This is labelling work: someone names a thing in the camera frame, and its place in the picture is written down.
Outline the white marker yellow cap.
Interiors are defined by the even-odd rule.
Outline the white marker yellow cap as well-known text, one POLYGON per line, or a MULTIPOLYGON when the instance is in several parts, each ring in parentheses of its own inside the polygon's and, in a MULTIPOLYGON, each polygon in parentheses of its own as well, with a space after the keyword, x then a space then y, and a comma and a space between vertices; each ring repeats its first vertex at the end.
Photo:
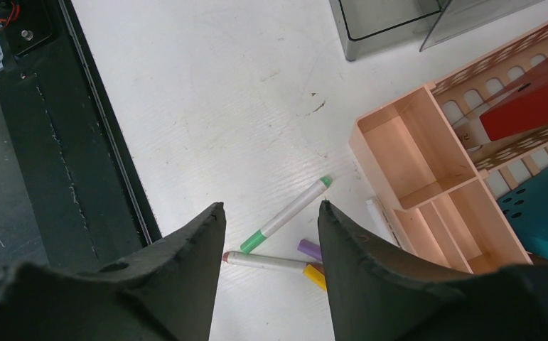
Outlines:
POLYGON ((303 275, 321 290, 327 291, 326 278, 315 266, 308 264, 303 270, 303 275))

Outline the clear grey drawer organizer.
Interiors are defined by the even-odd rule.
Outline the clear grey drawer organizer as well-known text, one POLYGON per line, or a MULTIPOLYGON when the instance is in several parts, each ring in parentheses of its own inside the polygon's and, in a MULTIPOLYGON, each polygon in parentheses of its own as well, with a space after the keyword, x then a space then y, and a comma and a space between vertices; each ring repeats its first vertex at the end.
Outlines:
POLYGON ((526 9, 536 1, 331 0, 345 59, 423 38, 420 51, 526 9))

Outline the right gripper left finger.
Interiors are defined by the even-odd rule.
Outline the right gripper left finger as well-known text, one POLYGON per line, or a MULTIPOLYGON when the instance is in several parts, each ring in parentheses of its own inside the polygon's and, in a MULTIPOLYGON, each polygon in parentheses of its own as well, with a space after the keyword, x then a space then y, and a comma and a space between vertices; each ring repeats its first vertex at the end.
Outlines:
POLYGON ((0 340, 207 340, 224 205, 96 272, 0 264, 0 340))

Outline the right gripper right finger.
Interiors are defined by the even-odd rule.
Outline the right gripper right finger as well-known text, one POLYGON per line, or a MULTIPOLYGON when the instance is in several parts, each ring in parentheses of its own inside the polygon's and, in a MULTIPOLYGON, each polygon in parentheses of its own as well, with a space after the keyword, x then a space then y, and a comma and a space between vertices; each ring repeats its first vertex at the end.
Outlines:
POLYGON ((337 340, 548 340, 548 265, 474 275, 421 259, 329 201, 318 235, 337 340))

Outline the red folder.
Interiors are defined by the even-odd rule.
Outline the red folder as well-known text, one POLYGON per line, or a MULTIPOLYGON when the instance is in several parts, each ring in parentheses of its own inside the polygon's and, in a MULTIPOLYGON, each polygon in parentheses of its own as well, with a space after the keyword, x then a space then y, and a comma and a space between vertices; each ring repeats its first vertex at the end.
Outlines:
POLYGON ((548 125, 548 58, 517 78, 480 121, 490 141, 548 125))

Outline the teal blue folder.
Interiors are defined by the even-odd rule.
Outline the teal blue folder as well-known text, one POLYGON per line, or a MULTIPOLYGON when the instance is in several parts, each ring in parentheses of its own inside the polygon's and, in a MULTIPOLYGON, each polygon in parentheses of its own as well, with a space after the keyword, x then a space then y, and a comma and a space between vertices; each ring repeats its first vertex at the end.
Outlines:
POLYGON ((497 204, 525 250, 548 260, 548 167, 497 204))

